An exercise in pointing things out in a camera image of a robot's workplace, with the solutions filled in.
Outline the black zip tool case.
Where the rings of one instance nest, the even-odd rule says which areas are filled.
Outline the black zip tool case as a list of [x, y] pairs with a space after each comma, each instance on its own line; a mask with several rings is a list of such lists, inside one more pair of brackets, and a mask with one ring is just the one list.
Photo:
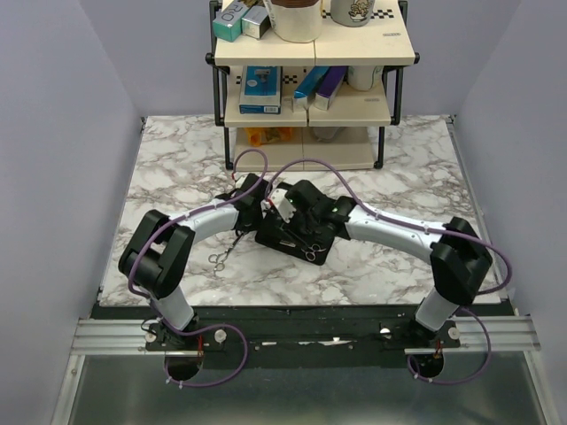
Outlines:
[[337, 234], [338, 230], [332, 224], [309, 223], [303, 219], [287, 223], [280, 216], [268, 213], [260, 224], [255, 242], [322, 266]]

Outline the silver thinning scissors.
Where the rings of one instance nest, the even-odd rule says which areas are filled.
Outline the silver thinning scissors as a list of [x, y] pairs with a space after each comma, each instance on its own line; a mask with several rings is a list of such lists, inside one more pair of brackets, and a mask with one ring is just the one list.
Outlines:
[[291, 230], [283, 232], [276, 247], [288, 255], [313, 264], [321, 265], [326, 260], [325, 249], [320, 244], [312, 243]]

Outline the silver cutting scissors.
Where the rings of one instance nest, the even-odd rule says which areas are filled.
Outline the silver cutting scissors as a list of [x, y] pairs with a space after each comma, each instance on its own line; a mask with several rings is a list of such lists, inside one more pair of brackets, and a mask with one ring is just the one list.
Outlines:
[[213, 271], [215, 274], [224, 270], [225, 262], [227, 261], [229, 255], [234, 251], [234, 249], [237, 247], [244, 236], [244, 232], [237, 232], [235, 240], [227, 249], [219, 253], [211, 254], [208, 257], [209, 263], [214, 266]]

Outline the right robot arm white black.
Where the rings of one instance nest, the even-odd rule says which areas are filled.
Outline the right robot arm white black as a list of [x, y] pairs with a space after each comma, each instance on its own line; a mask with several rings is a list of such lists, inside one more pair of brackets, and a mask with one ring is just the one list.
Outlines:
[[274, 190], [270, 203], [308, 258], [327, 239], [341, 237], [378, 243], [430, 265], [433, 289], [407, 327], [409, 340], [420, 347], [437, 340], [446, 320], [473, 303], [493, 263], [487, 244], [458, 217], [448, 223], [413, 220], [382, 212], [353, 192], [332, 199], [308, 181]]

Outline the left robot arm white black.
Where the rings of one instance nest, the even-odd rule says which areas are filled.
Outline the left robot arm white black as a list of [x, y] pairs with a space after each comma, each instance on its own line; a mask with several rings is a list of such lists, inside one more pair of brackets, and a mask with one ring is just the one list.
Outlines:
[[263, 219], [261, 201], [268, 182], [248, 174], [235, 189], [178, 217], [147, 212], [121, 254], [118, 269], [128, 287], [150, 301], [167, 326], [166, 339], [178, 350], [197, 336], [194, 310], [180, 287], [194, 244], [220, 233], [255, 231]]

